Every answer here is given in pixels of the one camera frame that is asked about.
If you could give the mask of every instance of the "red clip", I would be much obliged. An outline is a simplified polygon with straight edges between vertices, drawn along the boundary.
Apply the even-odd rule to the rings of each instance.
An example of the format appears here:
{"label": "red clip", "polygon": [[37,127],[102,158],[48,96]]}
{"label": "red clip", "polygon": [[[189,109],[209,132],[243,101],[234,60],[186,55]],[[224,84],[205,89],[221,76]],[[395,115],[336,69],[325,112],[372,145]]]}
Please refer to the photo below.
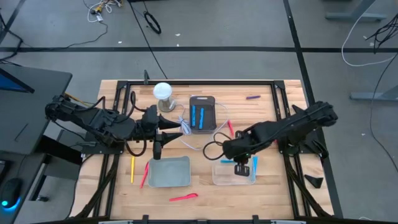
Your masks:
{"label": "red clip", "polygon": [[231,131],[231,137],[235,138],[235,136],[234,136],[234,128],[232,127],[231,120],[228,120],[228,126],[229,126],[229,131]]}
{"label": "red clip", "polygon": [[188,194],[188,195],[183,196],[183,197],[170,198],[169,202],[174,202],[176,200],[184,200],[184,199],[193,198],[193,197],[197,197],[197,196],[199,196],[199,195],[196,194],[196,193],[192,193],[192,194]]}
{"label": "red clip", "polygon": [[144,176],[142,177],[141,184],[140,184],[140,186],[139,186],[140,189],[142,188],[142,186],[144,186],[145,178],[147,178],[148,170],[149,170],[148,165],[149,165],[149,162],[147,162],[147,164],[146,164],[146,166],[145,166]]}

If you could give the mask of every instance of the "computer mouse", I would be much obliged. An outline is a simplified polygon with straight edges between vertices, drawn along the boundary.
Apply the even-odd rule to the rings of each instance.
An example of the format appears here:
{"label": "computer mouse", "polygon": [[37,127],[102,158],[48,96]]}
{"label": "computer mouse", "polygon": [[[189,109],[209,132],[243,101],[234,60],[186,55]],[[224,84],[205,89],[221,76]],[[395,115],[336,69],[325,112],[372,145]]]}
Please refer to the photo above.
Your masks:
{"label": "computer mouse", "polygon": [[11,208],[14,206],[21,192],[22,180],[20,178],[13,178],[8,180],[1,191],[0,202],[4,208]]}

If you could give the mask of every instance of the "black desk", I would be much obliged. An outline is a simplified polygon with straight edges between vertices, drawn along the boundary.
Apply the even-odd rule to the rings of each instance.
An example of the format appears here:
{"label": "black desk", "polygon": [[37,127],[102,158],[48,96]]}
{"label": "black desk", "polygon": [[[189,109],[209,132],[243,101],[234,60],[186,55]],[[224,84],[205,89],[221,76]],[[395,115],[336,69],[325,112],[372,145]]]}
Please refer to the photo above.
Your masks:
{"label": "black desk", "polygon": [[35,89],[33,94],[0,90],[0,159],[11,162],[10,169],[0,183],[0,190],[5,181],[17,177],[23,160],[18,176],[22,179],[21,200],[14,211],[0,208],[0,223],[6,224],[13,223],[16,219],[43,162],[51,156],[59,156],[58,150],[65,152],[62,149],[69,149],[61,144],[58,146],[55,144],[57,141],[43,136],[49,123],[45,119],[44,108],[55,95],[65,92],[72,75],[13,65],[0,65],[0,68]]}

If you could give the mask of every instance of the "blue light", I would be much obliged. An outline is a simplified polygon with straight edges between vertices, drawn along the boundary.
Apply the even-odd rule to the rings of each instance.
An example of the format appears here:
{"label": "blue light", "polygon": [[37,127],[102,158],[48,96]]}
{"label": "blue light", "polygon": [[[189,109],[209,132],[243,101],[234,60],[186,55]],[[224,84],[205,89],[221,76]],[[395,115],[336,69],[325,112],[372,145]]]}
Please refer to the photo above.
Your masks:
{"label": "blue light", "polygon": [[15,211],[15,209],[18,207],[19,203],[21,202],[21,198],[19,197],[17,200],[17,203],[15,203],[14,206],[12,206],[11,208],[2,208],[4,211],[6,212],[13,212]]}

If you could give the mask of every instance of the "purple marker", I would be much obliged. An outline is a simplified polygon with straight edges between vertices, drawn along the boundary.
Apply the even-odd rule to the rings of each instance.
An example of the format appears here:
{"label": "purple marker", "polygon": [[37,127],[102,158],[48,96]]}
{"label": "purple marker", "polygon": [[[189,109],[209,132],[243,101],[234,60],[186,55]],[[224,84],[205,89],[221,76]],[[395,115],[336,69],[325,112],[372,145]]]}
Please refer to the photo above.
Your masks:
{"label": "purple marker", "polygon": [[257,99],[260,98],[261,96],[247,96],[246,99],[247,100],[251,100],[251,99]]}

